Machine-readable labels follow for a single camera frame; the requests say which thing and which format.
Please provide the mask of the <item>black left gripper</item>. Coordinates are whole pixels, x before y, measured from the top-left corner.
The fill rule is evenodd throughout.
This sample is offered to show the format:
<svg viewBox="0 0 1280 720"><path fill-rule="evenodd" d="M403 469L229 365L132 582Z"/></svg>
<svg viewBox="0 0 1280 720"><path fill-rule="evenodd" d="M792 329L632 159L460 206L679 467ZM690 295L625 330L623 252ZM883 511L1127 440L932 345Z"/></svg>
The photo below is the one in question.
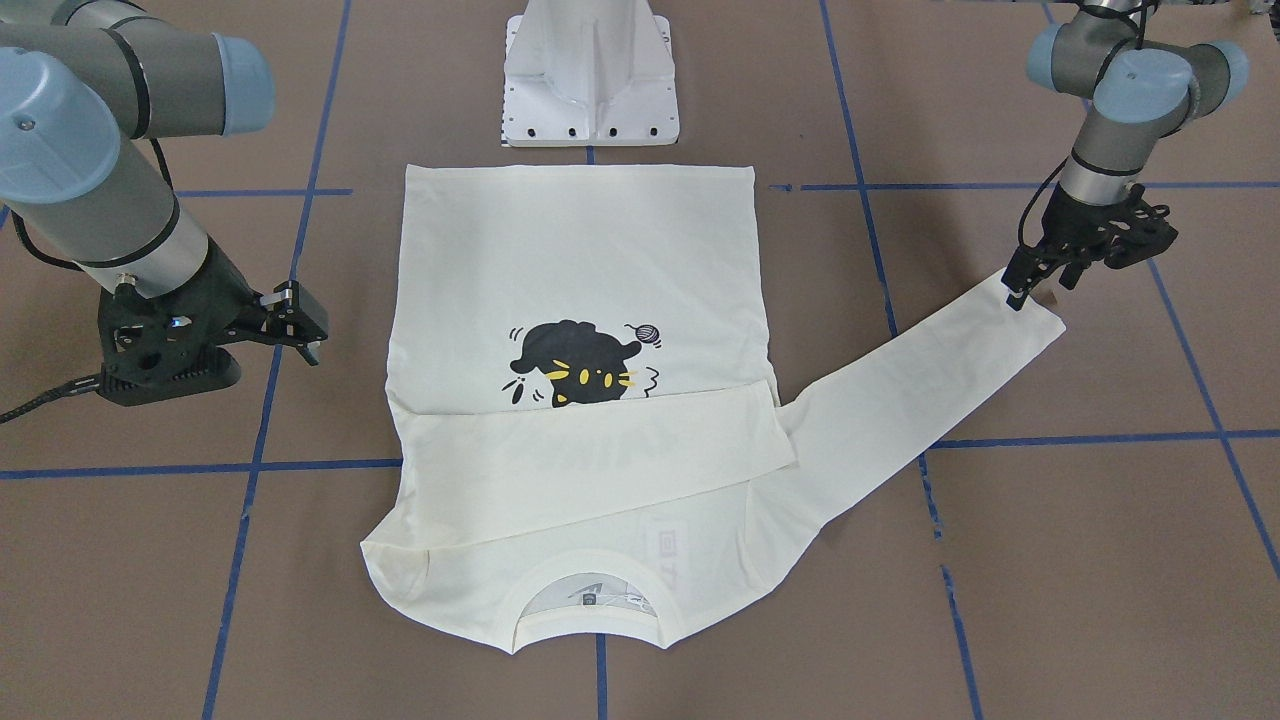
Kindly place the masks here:
<svg viewBox="0 0 1280 720"><path fill-rule="evenodd" d="M1033 247L1020 242L1005 268L1006 304L1020 311L1057 269L1059 283L1073 290L1093 263L1123 269L1165 252L1179 232L1167 222L1170 208L1148 204L1144 193L1144 184L1132 184L1121 201L1096 206L1055 188L1041 219L1042 240Z"/></svg>

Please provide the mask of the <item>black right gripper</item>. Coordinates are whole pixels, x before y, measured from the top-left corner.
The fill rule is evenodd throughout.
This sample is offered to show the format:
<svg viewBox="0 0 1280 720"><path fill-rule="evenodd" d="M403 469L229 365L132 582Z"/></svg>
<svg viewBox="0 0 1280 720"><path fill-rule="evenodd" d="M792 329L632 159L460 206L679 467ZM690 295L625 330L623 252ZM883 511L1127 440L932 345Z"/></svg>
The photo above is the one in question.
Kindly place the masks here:
<svg viewBox="0 0 1280 720"><path fill-rule="evenodd" d="M320 364L326 309L298 282L259 293L216 243L182 287L145 299L123 281L100 295L102 370L97 395L140 406L233 386L241 366L225 345L250 341L294 348Z"/></svg>

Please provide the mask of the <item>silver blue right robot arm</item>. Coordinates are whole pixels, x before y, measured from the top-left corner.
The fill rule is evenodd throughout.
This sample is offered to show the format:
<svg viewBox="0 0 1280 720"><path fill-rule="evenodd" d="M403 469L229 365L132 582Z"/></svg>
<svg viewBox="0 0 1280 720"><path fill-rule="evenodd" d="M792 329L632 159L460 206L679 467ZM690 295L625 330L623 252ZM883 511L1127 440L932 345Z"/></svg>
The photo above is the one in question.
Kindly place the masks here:
<svg viewBox="0 0 1280 720"><path fill-rule="evenodd" d="M173 188L161 138L264 129L275 81L248 40L195 33L133 1L3 4L1 176L20 243L101 286L101 368L3 415L96 393L120 406L224 389L228 345L329 336L294 279L253 290Z"/></svg>

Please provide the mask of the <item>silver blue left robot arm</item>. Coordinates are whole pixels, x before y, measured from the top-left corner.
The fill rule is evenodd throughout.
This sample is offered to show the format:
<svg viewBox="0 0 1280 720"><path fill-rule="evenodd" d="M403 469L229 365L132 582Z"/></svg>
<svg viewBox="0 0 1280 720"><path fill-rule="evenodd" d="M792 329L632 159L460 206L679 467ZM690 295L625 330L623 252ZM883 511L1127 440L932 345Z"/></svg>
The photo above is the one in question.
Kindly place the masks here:
<svg viewBox="0 0 1280 720"><path fill-rule="evenodd" d="M1094 263L1123 269L1165 252L1178 237L1169 208L1146 201L1138 181L1156 143L1235 99L1251 73L1229 41L1175 46L1146 36L1152 1L1080 1L1074 18L1033 42L1027 76L1089 110L1062 164L1034 245L1019 243L1004 273L1020 309L1056 275L1071 290Z"/></svg>

